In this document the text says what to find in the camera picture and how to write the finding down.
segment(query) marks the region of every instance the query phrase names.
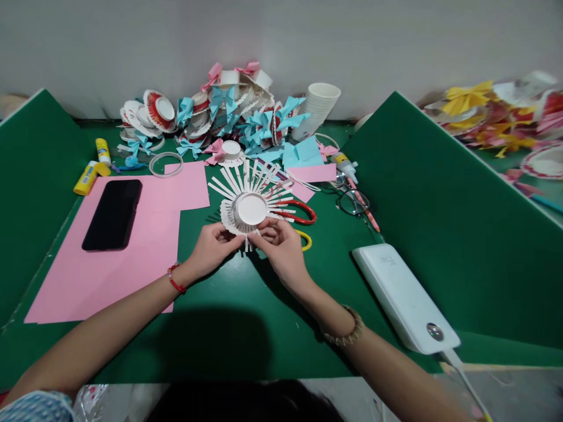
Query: glue bottle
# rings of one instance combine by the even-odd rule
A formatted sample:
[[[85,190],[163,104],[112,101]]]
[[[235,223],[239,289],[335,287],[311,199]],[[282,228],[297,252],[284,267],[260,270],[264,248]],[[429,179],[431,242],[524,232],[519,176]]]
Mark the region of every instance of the glue bottle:
[[[358,179],[356,179],[356,167],[358,166],[357,162],[350,162],[347,156],[344,155],[343,152],[337,152],[334,154],[330,161],[336,163],[336,167],[340,170],[344,175],[350,179],[354,183],[358,183]]]
[[[107,147],[106,140],[103,138],[96,139],[96,149],[98,150],[98,160],[111,167],[110,149]]]
[[[80,176],[80,179],[78,179],[78,182],[74,186],[74,193],[83,196],[88,195],[92,189],[94,181],[96,181],[98,173],[102,176],[109,176],[111,174],[111,170],[105,166],[105,163],[99,163],[93,160],[90,161],[84,169],[84,173],[82,173],[82,176]]]

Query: forearm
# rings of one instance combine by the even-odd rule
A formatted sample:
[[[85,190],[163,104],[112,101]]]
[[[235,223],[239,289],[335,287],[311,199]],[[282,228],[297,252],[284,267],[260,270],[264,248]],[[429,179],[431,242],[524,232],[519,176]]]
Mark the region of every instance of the forearm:
[[[334,337],[353,332],[354,317],[316,284],[294,295],[324,332]],[[369,328],[341,349],[403,422],[470,420],[432,376]]]
[[[187,276],[181,280],[183,285],[191,282]],[[33,364],[3,405],[35,390],[77,392],[178,294],[168,276],[163,275],[102,309],[75,327]]]

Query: hand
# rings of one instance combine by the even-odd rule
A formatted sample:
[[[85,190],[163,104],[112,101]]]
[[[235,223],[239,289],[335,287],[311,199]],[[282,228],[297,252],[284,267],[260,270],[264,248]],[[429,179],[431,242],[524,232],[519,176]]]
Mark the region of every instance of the hand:
[[[313,280],[305,267],[301,236],[284,220],[266,218],[258,225],[261,237],[249,233],[248,238],[268,256],[281,282],[292,292],[300,293]]]
[[[201,228],[198,242],[186,262],[172,274],[174,281],[187,287],[197,279],[219,267],[227,256],[244,243],[244,236],[234,236],[223,223],[209,224]]]

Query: black phone screen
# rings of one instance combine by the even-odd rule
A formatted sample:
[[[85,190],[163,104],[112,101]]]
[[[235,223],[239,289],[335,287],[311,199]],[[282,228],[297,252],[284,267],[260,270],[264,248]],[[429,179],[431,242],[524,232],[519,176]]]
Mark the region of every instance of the black phone screen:
[[[82,242],[87,251],[122,250],[129,244],[143,184],[138,180],[111,181]]]

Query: pink cardstock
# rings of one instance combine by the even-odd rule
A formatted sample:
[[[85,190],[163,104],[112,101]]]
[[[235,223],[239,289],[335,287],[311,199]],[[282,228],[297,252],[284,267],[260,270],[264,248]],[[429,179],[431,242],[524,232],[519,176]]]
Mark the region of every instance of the pink cardstock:
[[[313,197],[315,191],[295,182],[291,186],[291,194],[297,196],[302,202],[307,203]]]
[[[336,180],[336,164],[330,163],[322,166],[294,167],[286,169],[293,176],[303,182],[332,182]]]
[[[169,164],[166,172],[177,167]],[[129,245],[86,252],[82,241],[107,182],[143,184]],[[174,177],[98,177],[86,196],[25,318],[26,323],[81,321],[166,273],[178,254],[180,210],[209,206],[203,162],[185,163]],[[170,305],[164,312],[171,312]]]

